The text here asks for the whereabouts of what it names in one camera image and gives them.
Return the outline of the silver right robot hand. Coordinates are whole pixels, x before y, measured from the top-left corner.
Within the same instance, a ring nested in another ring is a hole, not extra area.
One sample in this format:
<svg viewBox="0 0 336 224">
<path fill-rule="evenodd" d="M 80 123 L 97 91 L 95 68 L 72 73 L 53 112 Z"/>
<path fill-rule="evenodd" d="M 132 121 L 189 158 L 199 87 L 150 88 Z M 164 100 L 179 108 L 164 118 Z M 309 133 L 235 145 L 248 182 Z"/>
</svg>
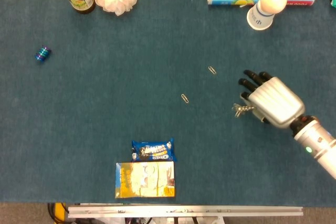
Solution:
<svg viewBox="0 0 336 224">
<path fill-rule="evenodd" d="M 248 78 L 239 79 L 238 84 L 248 91 L 240 94 L 245 106 L 238 109 L 237 116 L 251 110 L 262 122 L 286 129 L 305 113 L 303 101 L 279 78 L 265 71 L 256 74 L 251 70 L 244 70 L 244 74 Z"/>
</svg>

